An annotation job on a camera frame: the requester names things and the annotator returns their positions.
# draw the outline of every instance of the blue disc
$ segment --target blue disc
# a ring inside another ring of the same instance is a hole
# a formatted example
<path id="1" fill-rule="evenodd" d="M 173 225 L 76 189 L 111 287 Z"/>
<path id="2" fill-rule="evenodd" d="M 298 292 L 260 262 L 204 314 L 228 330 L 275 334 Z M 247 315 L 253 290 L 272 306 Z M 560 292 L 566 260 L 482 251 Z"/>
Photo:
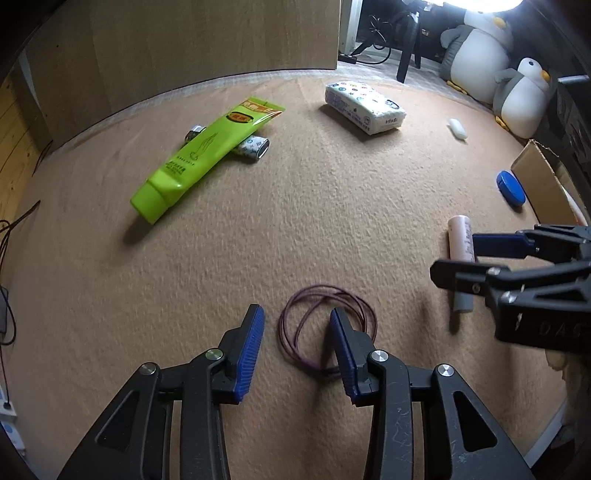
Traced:
<path id="1" fill-rule="evenodd" d="M 508 171 L 503 170 L 496 176 L 496 185 L 511 205 L 520 207 L 525 203 L 525 192 L 521 183 Z"/>

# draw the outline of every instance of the large penguin plush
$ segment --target large penguin plush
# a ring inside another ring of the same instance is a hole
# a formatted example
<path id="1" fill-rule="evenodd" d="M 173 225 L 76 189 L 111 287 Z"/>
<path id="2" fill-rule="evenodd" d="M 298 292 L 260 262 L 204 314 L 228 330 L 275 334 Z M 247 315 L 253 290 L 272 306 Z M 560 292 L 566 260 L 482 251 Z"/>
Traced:
<path id="1" fill-rule="evenodd" d="M 531 138 L 548 106 L 550 75 L 534 59 L 521 60 L 517 71 L 495 74 L 499 84 L 492 109 L 496 122 L 521 138 Z"/>
<path id="2" fill-rule="evenodd" d="M 508 52 L 513 50 L 511 26 L 494 14 L 470 11 L 464 23 L 441 34 L 441 46 L 447 51 L 439 75 L 456 90 L 492 103 L 495 72 L 509 66 Z"/>

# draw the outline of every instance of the green tube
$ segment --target green tube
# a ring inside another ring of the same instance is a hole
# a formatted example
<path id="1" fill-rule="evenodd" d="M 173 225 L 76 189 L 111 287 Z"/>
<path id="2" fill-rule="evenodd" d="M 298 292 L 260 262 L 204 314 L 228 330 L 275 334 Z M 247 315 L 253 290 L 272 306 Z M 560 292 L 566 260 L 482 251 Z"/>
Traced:
<path id="1" fill-rule="evenodd" d="M 224 155 L 284 110 L 255 97 L 244 100 L 152 173 L 131 197 L 131 205 L 155 224 Z"/>

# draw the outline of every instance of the penguin foot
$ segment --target penguin foot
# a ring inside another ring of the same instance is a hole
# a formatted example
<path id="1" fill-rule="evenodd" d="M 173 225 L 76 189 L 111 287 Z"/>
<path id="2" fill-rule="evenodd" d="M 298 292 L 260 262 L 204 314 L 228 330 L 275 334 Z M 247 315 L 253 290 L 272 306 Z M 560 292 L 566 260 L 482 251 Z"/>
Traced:
<path id="1" fill-rule="evenodd" d="M 452 87 L 453 89 L 456 89 L 458 92 L 463 93 L 464 95 L 468 95 L 468 92 L 465 91 L 462 87 L 460 87 L 459 85 L 456 85 L 455 83 L 453 83 L 451 80 L 447 81 L 447 84 Z"/>
<path id="2" fill-rule="evenodd" d="M 503 127 L 505 130 L 507 130 L 508 132 L 510 132 L 511 130 L 509 130 L 509 127 L 506 125 L 506 123 L 501 120 L 501 117 L 496 116 L 495 117 L 495 121 L 496 123 L 498 123 L 501 127 Z"/>

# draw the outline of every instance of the metal screw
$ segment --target metal screw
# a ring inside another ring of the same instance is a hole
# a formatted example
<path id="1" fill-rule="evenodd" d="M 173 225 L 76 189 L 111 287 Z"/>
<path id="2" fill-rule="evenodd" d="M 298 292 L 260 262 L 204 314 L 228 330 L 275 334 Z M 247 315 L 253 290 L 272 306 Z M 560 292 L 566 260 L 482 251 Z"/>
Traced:
<path id="1" fill-rule="evenodd" d="M 388 359 L 388 354 L 383 350 L 374 350 L 371 352 L 371 358 L 377 362 L 385 362 Z"/>
<path id="2" fill-rule="evenodd" d="M 152 362 L 146 362 L 139 368 L 139 373 L 142 375 L 152 375 L 158 367 Z"/>
<path id="3" fill-rule="evenodd" d="M 517 293 L 506 291 L 503 295 L 501 295 L 501 300 L 507 303 L 513 303 L 515 300 L 517 300 Z"/>
<path id="4" fill-rule="evenodd" d="M 442 377 L 451 377 L 455 373 L 453 367 L 447 364 L 439 365 L 439 367 L 437 367 L 437 371 Z"/>
<path id="5" fill-rule="evenodd" d="M 223 357 L 223 352 L 219 348 L 210 348 L 205 352 L 205 358 L 208 360 L 220 360 Z"/>

